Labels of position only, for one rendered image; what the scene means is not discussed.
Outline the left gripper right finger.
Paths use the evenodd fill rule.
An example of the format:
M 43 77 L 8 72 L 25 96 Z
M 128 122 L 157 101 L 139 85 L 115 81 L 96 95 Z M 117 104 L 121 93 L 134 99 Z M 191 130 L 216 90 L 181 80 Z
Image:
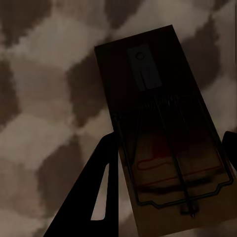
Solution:
M 237 133 L 226 131 L 222 140 L 222 145 L 230 163 L 237 171 Z

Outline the mousetrap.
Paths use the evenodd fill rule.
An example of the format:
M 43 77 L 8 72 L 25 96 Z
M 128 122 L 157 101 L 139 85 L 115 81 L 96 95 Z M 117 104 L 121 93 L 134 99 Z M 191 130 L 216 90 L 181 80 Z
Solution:
M 237 178 L 173 25 L 94 47 L 139 237 L 237 218 Z

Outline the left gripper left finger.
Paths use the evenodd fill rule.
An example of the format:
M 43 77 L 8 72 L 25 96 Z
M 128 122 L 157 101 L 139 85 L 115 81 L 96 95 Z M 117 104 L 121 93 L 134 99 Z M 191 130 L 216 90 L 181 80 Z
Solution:
M 105 218 L 91 220 L 108 163 Z M 101 139 L 43 237 L 119 237 L 117 131 Z

